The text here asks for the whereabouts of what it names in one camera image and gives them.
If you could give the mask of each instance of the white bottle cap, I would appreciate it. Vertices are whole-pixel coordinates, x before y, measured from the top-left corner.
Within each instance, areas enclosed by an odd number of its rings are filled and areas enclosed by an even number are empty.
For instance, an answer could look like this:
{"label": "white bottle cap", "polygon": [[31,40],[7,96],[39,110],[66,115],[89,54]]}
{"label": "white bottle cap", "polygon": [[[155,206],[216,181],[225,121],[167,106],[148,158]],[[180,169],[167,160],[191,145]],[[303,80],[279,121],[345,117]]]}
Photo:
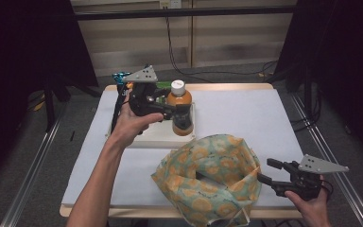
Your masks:
{"label": "white bottle cap", "polygon": [[171,84],[171,92],[174,96],[182,96],[185,93],[185,83],[182,80],[174,80]]}

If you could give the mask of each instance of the human arm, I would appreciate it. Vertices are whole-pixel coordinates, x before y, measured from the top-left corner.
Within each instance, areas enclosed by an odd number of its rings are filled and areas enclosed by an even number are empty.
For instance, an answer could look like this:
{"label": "human arm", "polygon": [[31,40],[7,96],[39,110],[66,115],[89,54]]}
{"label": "human arm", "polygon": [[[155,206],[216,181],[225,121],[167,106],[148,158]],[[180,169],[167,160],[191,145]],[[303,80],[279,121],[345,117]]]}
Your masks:
{"label": "human arm", "polygon": [[311,227],[329,227],[332,226],[327,211],[328,193],[325,189],[320,190],[317,198],[311,201],[304,201],[299,195],[292,191],[286,191],[285,195],[294,203],[297,209],[302,213],[302,218]]}
{"label": "human arm", "polygon": [[136,116],[128,103],[122,106],[113,133],[105,143],[90,179],[73,206],[67,226],[105,226],[112,188],[124,149],[150,123],[163,119],[161,113]]}

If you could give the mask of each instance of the brown bottle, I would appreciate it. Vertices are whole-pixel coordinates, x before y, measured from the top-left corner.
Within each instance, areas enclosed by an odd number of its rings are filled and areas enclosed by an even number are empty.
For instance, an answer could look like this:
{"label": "brown bottle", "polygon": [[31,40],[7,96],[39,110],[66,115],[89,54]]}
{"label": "brown bottle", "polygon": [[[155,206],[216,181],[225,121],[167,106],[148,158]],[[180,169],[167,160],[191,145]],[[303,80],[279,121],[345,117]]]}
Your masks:
{"label": "brown bottle", "polygon": [[[182,80],[174,80],[171,84],[171,93],[167,96],[166,103],[168,105],[176,106],[180,104],[191,104],[193,98],[191,97],[190,92],[185,90],[185,83]],[[193,123],[191,121],[191,115],[189,114],[190,119],[188,122],[191,122],[191,125],[186,129],[181,129],[175,125],[175,120],[173,120],[172,129],[177,135],[185,136],[190,134],[193,131]]]}

